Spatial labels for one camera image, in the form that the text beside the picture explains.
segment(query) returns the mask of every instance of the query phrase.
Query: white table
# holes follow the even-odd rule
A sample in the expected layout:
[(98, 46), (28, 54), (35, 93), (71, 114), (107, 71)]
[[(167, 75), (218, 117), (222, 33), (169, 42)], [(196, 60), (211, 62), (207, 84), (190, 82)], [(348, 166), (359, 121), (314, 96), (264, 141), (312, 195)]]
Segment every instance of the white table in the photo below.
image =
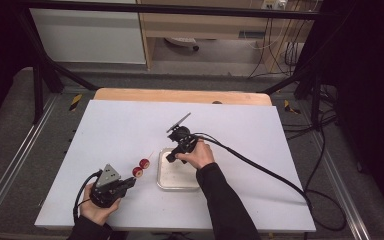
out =
[[(166, 130), (187, 112), (192, 115), (182, 125), (192, 132), (212, 135), (301, 187), (275, 107), (92, 100), (35, 225), (71, 228), (76, 194), (90, 174), (110, 163), (128, 178), (139, 160), (153, 152), (151, 166), (127, 191), (108, 223), (127, 231), (210, 231), (201, 190), (172, 192), (157, 185), (159, 151), (176, 146)], [(315, 231), (305, 200), (295, 190), (211, 146), (260, 232)]]

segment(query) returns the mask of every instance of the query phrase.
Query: black sleeve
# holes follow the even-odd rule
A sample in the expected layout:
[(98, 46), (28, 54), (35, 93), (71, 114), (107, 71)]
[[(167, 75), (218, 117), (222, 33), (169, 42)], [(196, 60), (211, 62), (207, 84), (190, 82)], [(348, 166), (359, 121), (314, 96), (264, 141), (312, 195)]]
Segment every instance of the black sleeve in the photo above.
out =
[(107, 240), (111, 232), (107, 224), (100, 226), (80, 215), (67, 240)]
[(196, 178), (207, 198), (216, 240), (261, 239), (241, 199), (229, 186), (217, 163), (198, 170)]

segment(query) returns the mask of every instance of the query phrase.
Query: hand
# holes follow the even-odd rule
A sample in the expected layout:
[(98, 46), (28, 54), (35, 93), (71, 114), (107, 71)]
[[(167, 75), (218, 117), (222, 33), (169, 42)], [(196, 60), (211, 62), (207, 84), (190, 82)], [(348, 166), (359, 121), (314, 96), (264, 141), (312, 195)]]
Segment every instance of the hand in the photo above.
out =
[(117, 209), (118, 209), (118, 206), (121, 202), (121, 198), (117, 199), (113, 205), (111, 205), (111, 207), (109, 208), (100, 208), (98, 206), (96, 206), (95, 204), (93, 204), (92, 201), (90, 201), (90, 191), (92, 189), (92, 186), (93, 184), (88, 184), (86, 185), (85, 187), (85, 193), (83, 195), (83, 201), (86, 201), (86, 202), (83, 202), (81, 205), (80, 205), (80, 214), (91, 220), (92, 222), (100, 225), (100, 226), (104, 226), (105, 222), (107, 222), (107, 219), (108, 217), (110, 216), (111, 213), (115, 212)]
[(196, 169), (201, 169), (205, 165), (215, 162), (210, 145), (205, 144), (202, 139), (198, 139), (195, 149), (191, 153), (178, 153), (176, 154), (176, 158), (189, 162)]

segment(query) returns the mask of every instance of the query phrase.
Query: gray floor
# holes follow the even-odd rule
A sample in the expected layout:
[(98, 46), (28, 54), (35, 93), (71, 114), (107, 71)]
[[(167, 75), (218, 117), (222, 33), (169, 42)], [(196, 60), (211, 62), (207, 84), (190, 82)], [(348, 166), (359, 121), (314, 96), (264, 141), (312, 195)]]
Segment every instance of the gray floor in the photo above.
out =
[[(150, 71), (136, 68), (102, 73), (102, 69), (100, 69), (101, 72), (87, 71), (79, 73), (79, 75), (105, 87), (244, 92), (265, 89), (284, 77), (275, 75), (251, 80), (242, 77), (247, 76), (255, 68), (255, 62), (258, 62), (259, 59), (258, 51), (255, 52), (254, 49), (249, 48), (249, 43), (202, 40), (200, 50), (192, 52), (190, 49), (170, 46), (161, 40), (157, 42), (155, 54), (155, 69)], [(188, 66), (193, 71), (186, 71)], [(259, 71), (258, 73), (264, 73), (265, 70), (260, 67)], [(46, 126), (40, 133), (0, 206), (0, 234), (11, 235), (11, 237), (6, 235), (5, 238), (45, 239), (41, 237), (61, 236), (48, 237), (47, 239), (64, 239), (64, 236), (68, 234), (68, 231), (49, 231), (34, 226), (34, 221), (40, 211), (38, 205), (46, 198), (64, 159), (64, 151), (70, 145), (69, 139), (74, 136), (73, 130), (77, 128), (81, 120), (88, 99), (93, 97), (93, 92), (84, 92), (76, 111), (68, 111), (75, 92), (79, 89), (76, 84), (69, 80), (64, 82), (69, 86), (67, 89), (71, 90), (58, 96), (56, 106)], [(289, 100), (294, 108), (308, 104), (308, 101), (298, 102), (294, 99), (292, 92), (295, 86), (295, 84), (291, 84), (281, 92), (273, 94), (273, 104), (278, 107), (282, 123), (307, 124), (302, 114), (285, 112), (283, 109), (284, 100)], [(22, 71), (15, 78), (14, 86), (0, 109), (0, 177), (5, 173), (6, 167), (10, 164), (32, 126), (31, 120), (34, 109), (32, 93), (31, 73)], [(348, 187), (371, 238), (384, 239), (384, 199), (373, 179), (370, 175), (357, 172), (354, 156), (340, 127), (330, 125), (326, 127), (325, 132), (329, 152)], [(290, 140), (289, 146), (301, 182), (305, 183), (319, 154), (314, 138), (311, 134), (307, 134)], [(323, 166), (318, 169), (310, 187), (335, 198), (335, 192)], [(315, 205), (315, 216), (318, 219), (329, 226), (340, 224), (339, 211), (330, 202), (316, 196), (311, 196), (311, 199)], [(74, 201), (74, 196), (62, 198), (62, 201)], [(128, 239), (164, 239), (166, 237), (135, 232)], [(213, 239), (211, 233), (193, 233), (188, 237), (202, 240)], [(263, 235), (263, 239), (268, 238), (268, 234)], [(301, 239), (302, 235), (275, 234), (275, 238)], [(353, 239), (354, 237), (349, 227), (339, 232), (332, 232), (317, 225), (317, 232), (309, 234), (309, 238)]]

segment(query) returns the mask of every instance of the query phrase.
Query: white tray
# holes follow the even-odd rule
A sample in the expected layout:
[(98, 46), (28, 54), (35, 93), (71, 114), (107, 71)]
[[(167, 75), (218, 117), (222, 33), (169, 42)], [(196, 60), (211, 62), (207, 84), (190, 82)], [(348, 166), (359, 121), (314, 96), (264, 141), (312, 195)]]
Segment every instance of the white tray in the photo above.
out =
[(193, 191), (199, 189), (196, 181), (196, 169), (189, 163), (176, 160), (170, 163), (166, 157), (173, 148), (164, 148), (158, 161), (158, 180), (160, 188), (170, 191)]

